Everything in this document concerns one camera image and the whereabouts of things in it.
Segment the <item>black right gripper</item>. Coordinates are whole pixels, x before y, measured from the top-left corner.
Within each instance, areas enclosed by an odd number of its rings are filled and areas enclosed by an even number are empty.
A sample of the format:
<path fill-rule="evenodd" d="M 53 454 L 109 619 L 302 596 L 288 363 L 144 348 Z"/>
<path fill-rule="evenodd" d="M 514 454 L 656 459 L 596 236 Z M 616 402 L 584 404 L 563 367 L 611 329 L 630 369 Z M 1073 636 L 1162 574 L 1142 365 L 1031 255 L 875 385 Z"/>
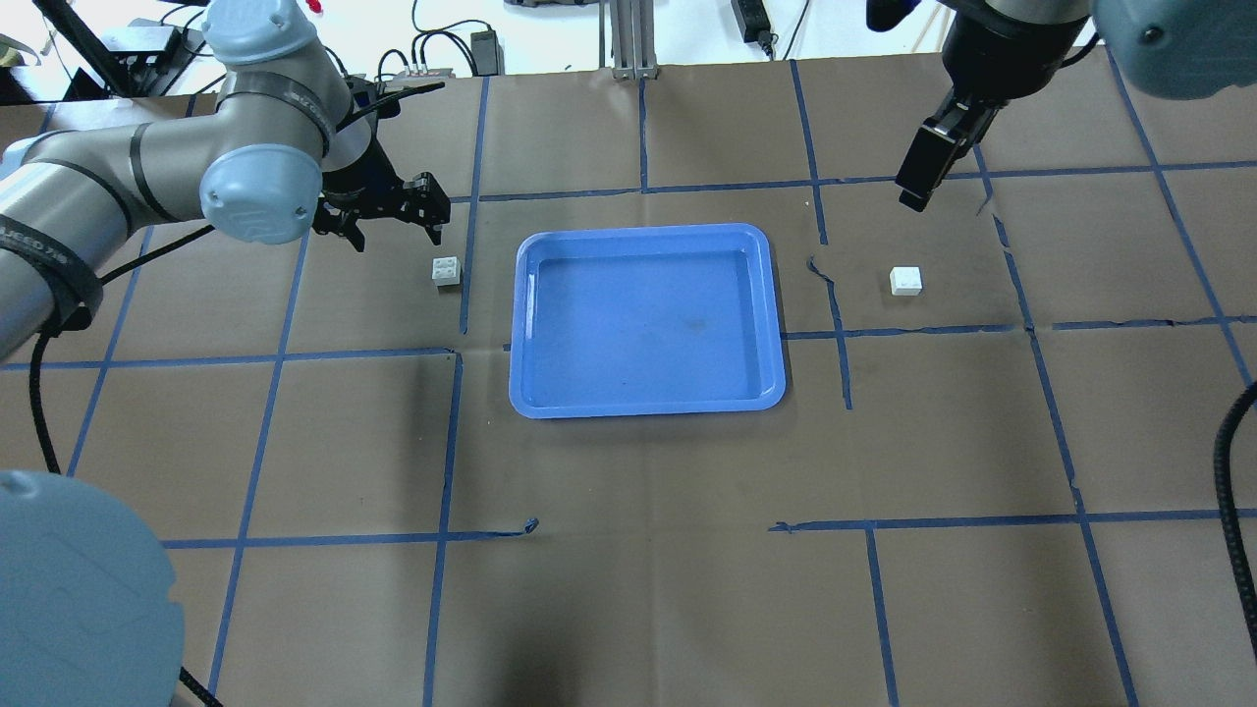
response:
<path fill-rule="evenodd" d="M 960 92 L 953 86 L 943 109 L 923 121 L 908 147 L 895 176 L 899 203 L 923 213 L 939 184 L 980 143 L 1003 108 L 1006 99 Z"/>

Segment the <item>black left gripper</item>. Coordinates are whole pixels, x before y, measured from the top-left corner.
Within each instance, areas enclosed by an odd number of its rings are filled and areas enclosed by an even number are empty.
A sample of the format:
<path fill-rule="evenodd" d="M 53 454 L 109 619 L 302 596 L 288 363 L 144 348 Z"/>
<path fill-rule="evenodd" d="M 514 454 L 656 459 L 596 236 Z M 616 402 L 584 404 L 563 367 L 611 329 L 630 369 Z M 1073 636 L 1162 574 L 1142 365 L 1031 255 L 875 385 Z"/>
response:
<path fill-rule="evenodd" d="M 393 219 L 422 229 L 434 247 L 442 245 L 453 220 L 453 200 L 434 174 L 401 179 L 372 125 L 349 125 L 334 136 L 321 162 L 322 195 L 310 230 L 338 237 L 365 253 L 360 219 Z"/>

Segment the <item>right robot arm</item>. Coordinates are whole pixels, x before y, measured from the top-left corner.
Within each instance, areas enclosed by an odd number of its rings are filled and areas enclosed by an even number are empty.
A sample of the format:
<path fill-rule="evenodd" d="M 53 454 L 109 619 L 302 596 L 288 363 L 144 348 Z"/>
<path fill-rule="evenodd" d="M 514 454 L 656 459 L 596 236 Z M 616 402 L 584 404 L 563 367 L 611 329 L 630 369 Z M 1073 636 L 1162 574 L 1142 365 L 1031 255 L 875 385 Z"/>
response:
<path fill-rule="evenodd" d="M 920 125 L 895 184 L 903 206 L 923 211 L 952 169 L 978 146 L 1001 111 L 1076 64 L 1085 26 L 1140 92 L 1205 99 L 1256 81 L 1252 1 L 952 1 L 941 63 L 952 81 Z"/>

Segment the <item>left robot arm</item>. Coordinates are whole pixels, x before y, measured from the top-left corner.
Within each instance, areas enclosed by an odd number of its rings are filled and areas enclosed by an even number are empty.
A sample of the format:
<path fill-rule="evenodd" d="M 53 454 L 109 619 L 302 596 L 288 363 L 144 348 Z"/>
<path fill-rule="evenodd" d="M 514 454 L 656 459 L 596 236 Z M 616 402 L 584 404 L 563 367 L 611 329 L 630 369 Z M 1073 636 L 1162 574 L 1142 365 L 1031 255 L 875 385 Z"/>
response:
<path fill-rule="evenodd" d="M 310 231 L 363 247 L 360 220 L 395 219 L 436 245 L 453 203 L 431 174 L 401 179 L 300 1 L 211 1 L 202 35 L 225 67 L 215 111 L 55 131 L 3 155 L 1 353 L 85 328 L 102 269 L 147 228 L 206 221 L 239 242 Z"/>

